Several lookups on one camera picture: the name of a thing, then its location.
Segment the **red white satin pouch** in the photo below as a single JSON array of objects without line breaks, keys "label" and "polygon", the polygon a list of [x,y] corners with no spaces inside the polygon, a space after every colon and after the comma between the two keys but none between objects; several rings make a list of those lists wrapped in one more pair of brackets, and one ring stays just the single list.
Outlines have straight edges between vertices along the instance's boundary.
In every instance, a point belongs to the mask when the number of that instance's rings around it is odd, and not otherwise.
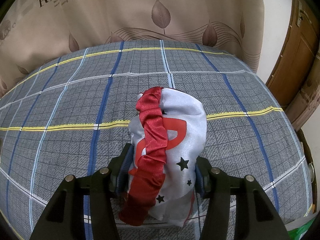
[{"label": "red white satin pouch", "polygon": [[184,226],[194,209],[196,159],[206,144],[202,103],[173,88],[140,94],[129,123],[134,146],[120,220],[140,226],[148,217]]}]

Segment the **green tissue pack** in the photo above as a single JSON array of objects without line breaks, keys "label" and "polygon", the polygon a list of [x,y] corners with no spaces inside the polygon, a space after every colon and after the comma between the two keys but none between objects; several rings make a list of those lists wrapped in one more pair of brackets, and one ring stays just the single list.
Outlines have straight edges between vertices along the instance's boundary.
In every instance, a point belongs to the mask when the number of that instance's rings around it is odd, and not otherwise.
[{"label": "green tissue pack", "polygon": [[300,240],[306,234],[306,232],[309,230],[309,228],[314,220],[315,219],[313,218],[310,221],[308,221],[307,223],[305,223],[304,225],[302,225],[298,228],[289,230],[288,231],[289,238],[291,240]]}]

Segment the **beige leaf-print curtain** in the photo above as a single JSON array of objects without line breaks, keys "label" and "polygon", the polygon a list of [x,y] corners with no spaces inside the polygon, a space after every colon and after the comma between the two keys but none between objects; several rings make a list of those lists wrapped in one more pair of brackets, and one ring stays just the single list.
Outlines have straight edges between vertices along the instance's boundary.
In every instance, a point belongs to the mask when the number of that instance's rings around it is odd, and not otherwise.
[{"label": "beige leaf-print curtain", "polygon": [[83,48],[161,39],[230,52],[259,67],[263,0],[1,0],[1,94]]}]

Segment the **brown wooden door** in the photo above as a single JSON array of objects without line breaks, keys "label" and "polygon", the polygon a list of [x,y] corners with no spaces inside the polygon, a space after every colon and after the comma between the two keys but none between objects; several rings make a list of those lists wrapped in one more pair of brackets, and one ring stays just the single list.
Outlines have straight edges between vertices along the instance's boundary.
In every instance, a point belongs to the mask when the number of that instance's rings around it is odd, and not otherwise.
[{"label": "brown wooden door", "polygon": [[305,0],[292,0],[284,45],[266,84],[296,131],[319,106],[319,20]]}]

